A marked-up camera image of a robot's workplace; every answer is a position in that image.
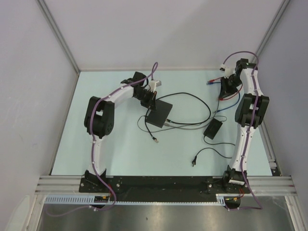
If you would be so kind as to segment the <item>black network switch box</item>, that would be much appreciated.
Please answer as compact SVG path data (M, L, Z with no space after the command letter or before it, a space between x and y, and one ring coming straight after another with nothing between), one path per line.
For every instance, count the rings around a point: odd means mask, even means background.
M162 100L156 100L156 110L150 111L146 117L146 122L150 125L162 128L172 110L173 105Z

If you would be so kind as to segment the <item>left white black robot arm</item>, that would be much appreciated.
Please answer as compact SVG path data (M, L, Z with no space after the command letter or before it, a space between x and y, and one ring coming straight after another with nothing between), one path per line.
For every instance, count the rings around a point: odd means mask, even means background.
M89 186L95 192L102 192L106 188L106 180L100 177L106 171L103 160L102 144L114 128L115 109L124 101L135 98L141 106L156 110L157 87L160 80L149 79L140 72L135 72L132 78L121 81L119 88L109 95L89 99L84 126L87 133L92 136L90 166L87 173L94 176Z

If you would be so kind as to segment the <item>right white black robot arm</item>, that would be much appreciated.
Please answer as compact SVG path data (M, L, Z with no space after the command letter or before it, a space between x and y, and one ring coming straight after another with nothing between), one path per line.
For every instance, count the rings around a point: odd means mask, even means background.
M268 96L264 96L260 89L257 78L257 64L241 58L236 62L234 71L228 69L224 64L221 65L220 69L225 74L220 80L218 96L220 100L235 94L240 85L244 90L234 117L238 124L235 149L222 180L223 190L227 193L233 193L239 186L247 185L249 148L255 131L263 122L270 99Z

